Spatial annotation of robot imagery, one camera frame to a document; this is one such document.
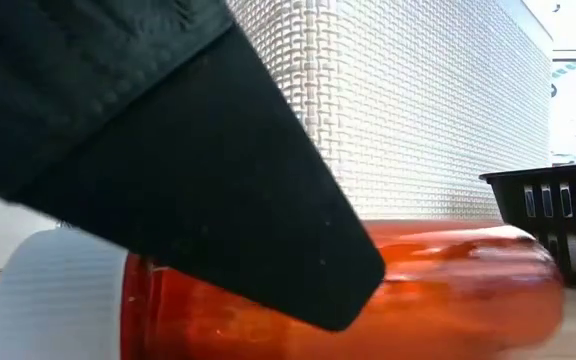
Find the red pill bottle white cap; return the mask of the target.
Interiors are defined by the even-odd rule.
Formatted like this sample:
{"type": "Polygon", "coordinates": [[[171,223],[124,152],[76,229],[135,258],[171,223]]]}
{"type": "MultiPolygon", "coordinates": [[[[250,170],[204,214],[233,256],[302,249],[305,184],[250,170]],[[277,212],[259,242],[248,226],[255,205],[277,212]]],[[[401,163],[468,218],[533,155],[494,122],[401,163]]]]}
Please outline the red pill bottle white cap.
{"type": "Polygon", "coordinates": [[[80,230],[25,239],[0,276],[0,360],[502,360],[563,318],[552,256],[471,222],[372,222],[385,279],[328,332],[80,230]]]}

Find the large white woven basket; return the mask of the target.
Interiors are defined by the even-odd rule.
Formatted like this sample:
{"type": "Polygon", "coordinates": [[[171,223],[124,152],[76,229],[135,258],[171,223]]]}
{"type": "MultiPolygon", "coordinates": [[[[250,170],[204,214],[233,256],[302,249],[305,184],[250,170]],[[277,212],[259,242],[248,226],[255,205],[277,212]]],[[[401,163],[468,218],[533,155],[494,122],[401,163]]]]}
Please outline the large white woven basket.
{"type": "Polygon", "coordinates": [[[551,37],[527,0],[227,0],[365,219],[499,216],[549,159],[551,37]]]}

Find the small black slotted basket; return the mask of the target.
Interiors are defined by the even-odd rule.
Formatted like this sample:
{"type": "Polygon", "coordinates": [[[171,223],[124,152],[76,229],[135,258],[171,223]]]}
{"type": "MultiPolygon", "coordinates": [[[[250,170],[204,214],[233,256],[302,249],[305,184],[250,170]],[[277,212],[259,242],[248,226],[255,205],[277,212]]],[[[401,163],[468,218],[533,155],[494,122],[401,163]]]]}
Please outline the small black slotted basket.
{"type": "Polygon", "coordinates": [[[505,223],[534,235],[576,286],[576,165],[483,174],[505,223]]]}

